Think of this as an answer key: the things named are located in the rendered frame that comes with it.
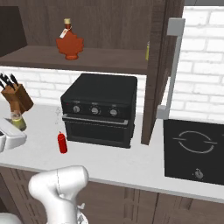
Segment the red condiment bottle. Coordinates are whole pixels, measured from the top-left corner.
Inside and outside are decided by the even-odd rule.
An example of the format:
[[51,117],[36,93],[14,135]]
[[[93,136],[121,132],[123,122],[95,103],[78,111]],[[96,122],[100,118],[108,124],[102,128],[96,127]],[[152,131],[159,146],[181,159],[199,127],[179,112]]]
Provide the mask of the red condiment bottle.
[[67,153],[67,140],[63,133],[58,134],[59,151],[63,154]]

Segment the dark wood wall cabinet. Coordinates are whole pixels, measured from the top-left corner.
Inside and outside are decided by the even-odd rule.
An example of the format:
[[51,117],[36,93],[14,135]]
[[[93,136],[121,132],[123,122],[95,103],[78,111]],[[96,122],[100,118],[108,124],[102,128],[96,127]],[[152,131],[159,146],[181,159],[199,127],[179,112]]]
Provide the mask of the dark wood wall cabinet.
[[[0,0],[0,66],[146,74],[158,0]],[[84,39],[75,60],[59,53],[64,20]]]

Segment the toaster oven door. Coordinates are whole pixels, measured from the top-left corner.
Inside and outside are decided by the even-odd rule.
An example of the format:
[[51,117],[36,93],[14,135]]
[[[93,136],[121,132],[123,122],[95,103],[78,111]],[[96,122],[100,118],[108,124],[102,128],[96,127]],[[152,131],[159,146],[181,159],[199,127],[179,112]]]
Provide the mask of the toaster oven door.
[[[67,115],[111,122],[123,121],[123,119],[116,118],[93,118],[89,115]],[[68,141],[129,148],[130,140],[133,137],[134,124],[132,121],[128,121],[128,125],[104,122],[64,121],[66,126],[66,138]]]

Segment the olive green shaker jar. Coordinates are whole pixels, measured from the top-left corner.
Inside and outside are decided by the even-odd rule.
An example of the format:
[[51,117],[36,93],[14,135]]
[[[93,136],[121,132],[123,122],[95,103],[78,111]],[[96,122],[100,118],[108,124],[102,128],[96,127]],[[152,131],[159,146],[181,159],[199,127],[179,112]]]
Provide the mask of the olive green shaker jar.
[[11,114],[11,123],[19,130],[24,131],[26,129],[26,123],[21,113],[18,110],[14,110]]

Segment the maple leaf syrup bottle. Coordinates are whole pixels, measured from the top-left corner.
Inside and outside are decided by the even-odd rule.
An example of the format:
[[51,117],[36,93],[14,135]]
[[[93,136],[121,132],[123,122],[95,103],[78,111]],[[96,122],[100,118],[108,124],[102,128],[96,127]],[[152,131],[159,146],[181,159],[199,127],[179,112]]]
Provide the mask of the maple leaf syrup bottle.
[[59,53],[65,55],[67,60],[77,60],[79,53],[83,51],[84,39],[79,38],[72,32],[72,24],[70,18],[64,19],[65,28],[56,39],[56,45],[59,49]]

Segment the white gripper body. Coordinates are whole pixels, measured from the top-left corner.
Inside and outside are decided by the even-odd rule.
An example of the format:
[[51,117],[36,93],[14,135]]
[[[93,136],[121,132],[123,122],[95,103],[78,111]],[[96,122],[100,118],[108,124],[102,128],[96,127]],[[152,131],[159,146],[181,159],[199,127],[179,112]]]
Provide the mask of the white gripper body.
[[27,135],[5,118],[0,118],[0,151],[7,151],[23,145]]

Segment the grey range hood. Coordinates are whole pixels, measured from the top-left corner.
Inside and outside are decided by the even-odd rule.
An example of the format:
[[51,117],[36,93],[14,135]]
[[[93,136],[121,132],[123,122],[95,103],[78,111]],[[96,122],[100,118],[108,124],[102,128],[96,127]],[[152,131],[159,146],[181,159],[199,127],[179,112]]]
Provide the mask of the grey range hood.
[[224,6],[224,0],[185,0],[185,6]]

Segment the black hob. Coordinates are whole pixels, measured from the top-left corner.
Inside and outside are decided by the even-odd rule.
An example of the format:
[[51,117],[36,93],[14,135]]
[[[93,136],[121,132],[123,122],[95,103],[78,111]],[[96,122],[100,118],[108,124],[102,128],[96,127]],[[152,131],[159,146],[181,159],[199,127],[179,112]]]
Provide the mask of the black hob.
[[163,128],[166,177],[224,186],[224,124],[169,119]]

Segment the dark wood cabinet door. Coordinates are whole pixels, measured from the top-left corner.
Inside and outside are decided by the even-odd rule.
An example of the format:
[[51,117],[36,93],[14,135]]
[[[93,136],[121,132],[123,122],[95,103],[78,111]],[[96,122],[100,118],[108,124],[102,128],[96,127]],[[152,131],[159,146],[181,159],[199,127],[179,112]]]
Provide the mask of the dark wood cabinet door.
[[150,23],[150,52],[145,84],[141,143],[148,145],[158,105],[172,70],[176,38],[166,35],[169,18],[181,18],[185,0],[153,0]]

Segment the black toaster oven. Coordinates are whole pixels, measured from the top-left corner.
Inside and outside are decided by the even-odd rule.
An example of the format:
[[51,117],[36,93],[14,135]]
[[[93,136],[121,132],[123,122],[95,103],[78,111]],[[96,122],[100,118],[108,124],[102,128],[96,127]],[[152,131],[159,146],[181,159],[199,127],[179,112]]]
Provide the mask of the black toaster oven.
[[[134,124],[137,103],[137,78],[134,76],[82,73],[60,97],[64,114],[130,120]],[[80,107],[74,113],[74,106]],[[94,115],[92,107],[99,113]],[[109,111],[116,109],[112,116]]]

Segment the dark wood base cabinets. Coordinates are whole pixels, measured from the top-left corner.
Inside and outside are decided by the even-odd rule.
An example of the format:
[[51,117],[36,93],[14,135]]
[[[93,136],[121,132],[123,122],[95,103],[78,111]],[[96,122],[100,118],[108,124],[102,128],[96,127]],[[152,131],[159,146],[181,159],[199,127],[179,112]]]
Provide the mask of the dark wood base cabinets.
[[[0,166],[0,212],[24,224],[46,224],[46,212],[28,191],[33,173]],[[89,224],[224,224],[224,204],[90,182],[79,193]]]

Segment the wooden knife block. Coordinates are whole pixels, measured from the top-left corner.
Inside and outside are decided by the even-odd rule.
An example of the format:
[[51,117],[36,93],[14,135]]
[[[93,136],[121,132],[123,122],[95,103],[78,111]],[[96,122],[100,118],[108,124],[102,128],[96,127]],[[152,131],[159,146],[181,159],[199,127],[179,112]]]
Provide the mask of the wooden knife block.
[[11,112],[19,111],[23,114],[33,106],[33,101],[22,84],[14,84],[14,87],[6,86],[1,94],[10,104]]

